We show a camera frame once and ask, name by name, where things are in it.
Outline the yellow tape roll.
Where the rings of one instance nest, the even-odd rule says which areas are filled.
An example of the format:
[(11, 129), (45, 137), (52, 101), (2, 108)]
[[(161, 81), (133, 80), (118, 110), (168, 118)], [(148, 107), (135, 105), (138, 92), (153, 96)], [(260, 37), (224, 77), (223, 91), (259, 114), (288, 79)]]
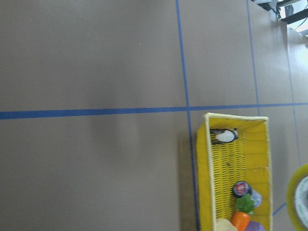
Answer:
[(286, 205), (296, 231), (308, 230), (308, 164), (299, 167), (290, 178)]

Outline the yellow plastic basket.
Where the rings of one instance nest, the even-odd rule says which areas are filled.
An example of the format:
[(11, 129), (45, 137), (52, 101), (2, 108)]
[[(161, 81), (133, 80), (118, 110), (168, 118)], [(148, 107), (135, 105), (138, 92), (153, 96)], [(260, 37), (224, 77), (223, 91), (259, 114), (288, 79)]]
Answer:
[[(200, 230), (215, 231), (216, 220), (230, 220), (235, 213), (232, 187), (247, 182), (261, 194), (261, 205), (254, 209), (251, 220), (271, 231), (273, 199), (269, 137), (269, 118), (206, 113), (197, 131), (197, 179)], [(238, 139), (213, 145), (212, 129), (233, 129)]]

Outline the panda figurine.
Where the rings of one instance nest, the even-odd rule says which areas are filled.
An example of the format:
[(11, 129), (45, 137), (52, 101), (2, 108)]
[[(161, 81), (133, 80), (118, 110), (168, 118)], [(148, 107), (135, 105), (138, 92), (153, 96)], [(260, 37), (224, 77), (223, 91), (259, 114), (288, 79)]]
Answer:
[(239, 138), (237, 128), (233, 128), (233, 129), (213, 128), (213, 129), (210, 129), (210, 134), (215, 136), (214, 139), (211, 140), (212, 145), (231, 143)]

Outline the small printed can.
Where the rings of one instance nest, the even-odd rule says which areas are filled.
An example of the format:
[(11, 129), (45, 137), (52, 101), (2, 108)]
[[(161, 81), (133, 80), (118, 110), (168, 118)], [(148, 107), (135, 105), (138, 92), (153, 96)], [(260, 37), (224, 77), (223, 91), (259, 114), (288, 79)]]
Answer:
[(232, 187), (232, 194), (236, 198), (242, 198), (246, 194), (251, 196), (251, 200), (254, 202), (254, 207), (259, 207), (262, 203), (262, 195), (257, 192), (252, 186), (246, 181), (238, 181)]

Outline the orange toy carrot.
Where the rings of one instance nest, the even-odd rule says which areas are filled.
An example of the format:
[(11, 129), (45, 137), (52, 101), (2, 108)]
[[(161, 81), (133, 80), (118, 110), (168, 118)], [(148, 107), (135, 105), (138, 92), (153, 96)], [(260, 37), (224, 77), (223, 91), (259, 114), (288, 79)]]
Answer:
[(248, 227), (251, 220), (250, 217), (254, 212), (254, 203), (250, 194), (236, 199), (236, 211), (232, 216), (231, 223), (238, 231), (245, 231)]

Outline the toy croissant bread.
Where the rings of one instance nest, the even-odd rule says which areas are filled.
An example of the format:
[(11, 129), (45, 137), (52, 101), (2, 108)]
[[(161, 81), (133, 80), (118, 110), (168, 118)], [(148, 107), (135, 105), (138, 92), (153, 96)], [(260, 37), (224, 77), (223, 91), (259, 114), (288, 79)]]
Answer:
[(238, 231), (237, 228), (225, 218), (218, 218), (216, 220), (216, 229), (217, 231)]

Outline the purple foam cube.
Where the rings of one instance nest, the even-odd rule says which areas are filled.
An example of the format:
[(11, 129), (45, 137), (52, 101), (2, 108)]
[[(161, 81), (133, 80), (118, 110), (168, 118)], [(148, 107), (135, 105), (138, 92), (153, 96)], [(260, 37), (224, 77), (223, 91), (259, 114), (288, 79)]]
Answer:
[(250, 221), (247, 228), (246, 228), (246, 231), (265, 231), (265, 228), (259, 222)]

